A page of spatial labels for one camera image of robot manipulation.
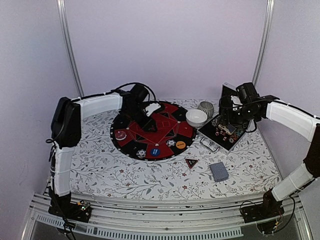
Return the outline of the clear red dealer button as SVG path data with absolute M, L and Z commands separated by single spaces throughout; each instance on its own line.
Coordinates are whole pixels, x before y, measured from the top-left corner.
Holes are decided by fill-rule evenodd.
M 116 130 L 114 132 L 114 137 L 117 141 L 123 141 L 127 137 L 127 133 L 124 130 Z

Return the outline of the blue small blind button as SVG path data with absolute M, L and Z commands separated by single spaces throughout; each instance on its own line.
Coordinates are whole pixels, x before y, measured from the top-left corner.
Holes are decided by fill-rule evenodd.
M 161 153 L 161 150 L 159 148 L 152 148 L 149 153 L 152 157 L 158 157 Z

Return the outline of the blue ten poker chip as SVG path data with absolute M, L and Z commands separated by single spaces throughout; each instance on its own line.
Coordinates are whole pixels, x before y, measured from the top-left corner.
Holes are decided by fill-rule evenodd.
M 136 152 L 136 156 L 139 158 L 139 159 L 145 159 L 146 158 L 146 150 L 145 149 L 140 149 Z

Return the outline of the orange big blind button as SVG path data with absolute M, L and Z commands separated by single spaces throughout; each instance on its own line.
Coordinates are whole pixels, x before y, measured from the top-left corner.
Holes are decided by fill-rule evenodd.
M 186 148 L 186 143 L 184 142 L 184 141 L 177 141 L 176 142 L 176 144 L 175 144 L 175 146 L 178 148 L 178 149 L 180 149 L 180 150 L 182 150 L 182 149 L 184 149 L 184 148 Z

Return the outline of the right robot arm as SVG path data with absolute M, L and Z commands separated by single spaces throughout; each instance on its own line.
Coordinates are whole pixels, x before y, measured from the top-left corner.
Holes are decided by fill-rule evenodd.
M 250 121 L 261 120 L 277 123 L 300 135 L 309 142 L 308 151 L 301 164 L 286 178 L 266 192 L 265 201 L 259 206 L 262 218 L 269 218 L 278 210 L 278 202 L 301 191 L 320 176 L 320 118 L 310 114 L 274 95 L 261 96 L 251 82 L 243 83 L 223 93 L 219 111 L 224 125 L 246 129 Z

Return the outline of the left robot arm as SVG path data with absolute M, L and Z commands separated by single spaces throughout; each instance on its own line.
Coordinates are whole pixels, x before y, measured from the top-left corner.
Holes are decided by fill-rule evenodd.
M 157 100 L 146 101 L 151 89 L 142 83 L 133 82 L 132 89 L 121 87 L 109 92 L 70 99 L 59 99 L 51 122 L 51 138 L 54 163 L 51 167 L 54 194 L 64 197 L 70 194 L 70 171 L 72 155 L 82 137 L 83 120 L 107 111 L 119 110 L 136 122 L 144 132 L 156 132 L 152 114 L 161 109 Z

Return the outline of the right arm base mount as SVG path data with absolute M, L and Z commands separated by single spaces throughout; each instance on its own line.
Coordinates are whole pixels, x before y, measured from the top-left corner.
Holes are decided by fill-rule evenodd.
M 260 204 L 256 204 L 249 200 L 243 201 L 239 207 L 239 212 L 245 223 L 261 221 L 279 216 L 278 220 L 275 218 L 272 222 L 264 222 L 256 225 L 257 230 L 261 234 L 265 236 L 273 235 L 285 229 L 293 218 L 296 209 L 296 201 L 292 195 L 289 195 L 289 198 L 293 201 L 293 210 L 288 221 L 281 228 L 279 228 L 279 225 L 282 224 L 281 220 L 284 218 L 285 213 L 282 206 L 283 201 L 277 201 L 274 198 L 272 189 L 263 194 L 263 201 Z

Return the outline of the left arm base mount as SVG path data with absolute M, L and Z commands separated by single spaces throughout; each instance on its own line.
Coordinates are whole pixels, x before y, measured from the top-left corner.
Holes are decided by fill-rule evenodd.
M 86 200 L 80 200 L 77 203 L 71 202 L 71 193 L 58 196 L 54 190 L 49 188 L 50 207 L 48 213 L 67 220 L 88 223 L 91 217 L 91 203 Z

